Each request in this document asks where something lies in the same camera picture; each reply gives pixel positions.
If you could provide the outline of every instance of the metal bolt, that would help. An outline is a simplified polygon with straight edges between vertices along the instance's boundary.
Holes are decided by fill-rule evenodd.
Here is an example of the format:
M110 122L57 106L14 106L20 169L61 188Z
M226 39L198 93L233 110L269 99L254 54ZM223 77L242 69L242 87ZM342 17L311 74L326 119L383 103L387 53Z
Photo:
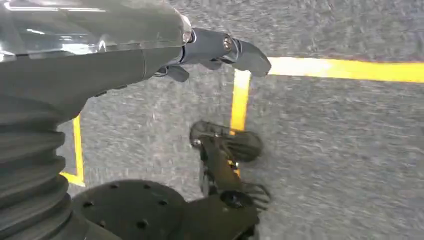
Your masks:
M200 141L200 139L194 139L193 143L194 143L194 145L200 145L200 144L202 144L202 141Z
M224 38L224 48L225 48L225 50L229 51L229 50L231 50L232 47L233 47L233 41L231 40L231 38L229 36L226 36Z

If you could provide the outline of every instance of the gray plastic housing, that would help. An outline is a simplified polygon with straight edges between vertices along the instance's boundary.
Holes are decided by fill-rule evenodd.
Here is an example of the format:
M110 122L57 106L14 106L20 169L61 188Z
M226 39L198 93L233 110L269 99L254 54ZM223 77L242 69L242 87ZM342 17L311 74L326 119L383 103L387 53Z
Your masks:
M160 0L0 0L0 62L181 47L191 31Z

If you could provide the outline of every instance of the yellow floor tape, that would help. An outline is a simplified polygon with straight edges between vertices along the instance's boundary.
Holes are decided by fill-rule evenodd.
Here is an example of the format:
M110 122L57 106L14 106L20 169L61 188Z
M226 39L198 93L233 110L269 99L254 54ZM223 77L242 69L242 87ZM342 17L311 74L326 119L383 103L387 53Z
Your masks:
M378 63L337 59L270 57L270 75L424 83L424 62Z
M84 160L83 160L83 146L81 140L81 116L78 115L72 121L73 125L73 144L75 149L75 166L76 166L76 175L70 174L68 172L61 172L60 174L64 176L71 184L78 185L80 187L85 187L84 183Z
M269 75L424 83L424 62L377 63L296 57L268 59L272 64ZM245 129L250 79L248 71L235 71L230 125L235 130Z

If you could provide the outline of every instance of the mounting hole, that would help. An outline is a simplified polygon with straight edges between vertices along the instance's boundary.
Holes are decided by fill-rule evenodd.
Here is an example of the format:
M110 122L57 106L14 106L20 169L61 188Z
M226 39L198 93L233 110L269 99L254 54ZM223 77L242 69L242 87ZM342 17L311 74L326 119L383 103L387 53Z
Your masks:
M157 202L159 205L161 205L161 206L166 206L166 205L168 205L168 202L167 201L165 201L165 200L160 200L160 201L158 201Z
M102 227L102 228L105 228L106 227L106 222L104 221L104 220L101 220L101 221L99 221L98 223L97 223L97 225L99 225L100 227Z
M94 206L94 203L92 201L86 201L84 202L84 204L82 205L83 208L87 209Z
M137 228L138 229L146 229L147 228L147 226L149 225L149 223L146 221L146 220L141 220L141 221L138 221L137 222Z

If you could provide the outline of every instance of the black mechanical claw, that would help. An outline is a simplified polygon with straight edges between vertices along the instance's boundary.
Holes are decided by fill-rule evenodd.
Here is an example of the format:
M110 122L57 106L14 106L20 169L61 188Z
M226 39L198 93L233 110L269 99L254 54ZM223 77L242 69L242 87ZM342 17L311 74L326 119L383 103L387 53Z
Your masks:
M240 180L239 162L251 162L261 154L263 143L253 132L238 131L198 121L190 131L191 145L200 150L200 188L205 196L221 194L227 204L268 209L271 194L260 184Z
M181 58L161 68L155 76L168 75L178 82L189 78L182 65L201 64L209 70L217 70L223 63L241 71L250 71L255 77L264 77L271 69L265 54L253 44L232 38L217 31L193 28L192 40L181 50Z

